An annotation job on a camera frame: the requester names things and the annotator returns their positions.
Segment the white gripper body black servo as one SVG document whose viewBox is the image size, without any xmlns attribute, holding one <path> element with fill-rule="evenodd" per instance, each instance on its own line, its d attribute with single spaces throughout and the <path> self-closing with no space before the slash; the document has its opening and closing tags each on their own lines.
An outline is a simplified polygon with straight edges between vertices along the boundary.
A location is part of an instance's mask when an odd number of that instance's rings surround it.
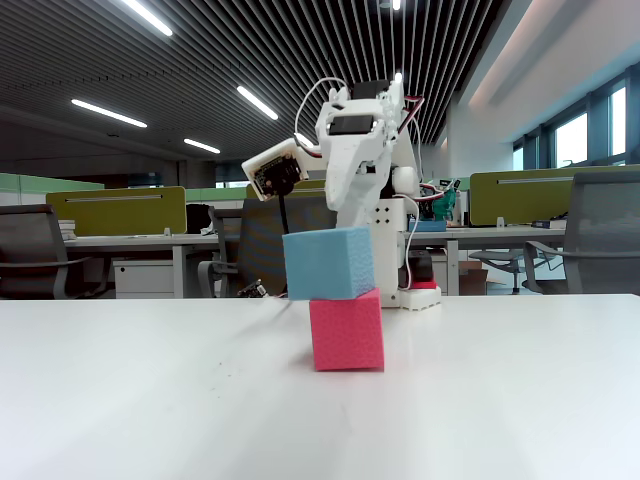
<svg viewBox="0 0 640 480">
<path fill-rule="evenodd" d="M 355 83 L 351 89 L 332 89 L 316 122 L 316 137 L 367 135 L 381 128 L 386 139 L 395 140 L 402 125 L 402 83 Z"/>
</svg>

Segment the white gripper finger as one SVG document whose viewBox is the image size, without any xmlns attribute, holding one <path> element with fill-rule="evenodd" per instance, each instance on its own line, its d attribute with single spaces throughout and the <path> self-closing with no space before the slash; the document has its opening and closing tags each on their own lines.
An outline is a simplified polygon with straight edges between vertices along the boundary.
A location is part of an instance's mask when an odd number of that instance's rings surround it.
<svg viewBox="0 0 640 480">
<path fill-rule="evenodd" d="M 344 205 L 337 212 L 338 228 L 366 226 L 389 178 L 389 152 L 377 161 L 362 162 L 351 184 Z"/>
<path fill-rule="evenodd" d="M 328 137 L 323 145 L 323 153 L 328 154 L 325 194 L 330 210 L 339 210 L 344 205 L 361 163 L 377 161 L 383 151 L 381 137 Z"/>
</svg>

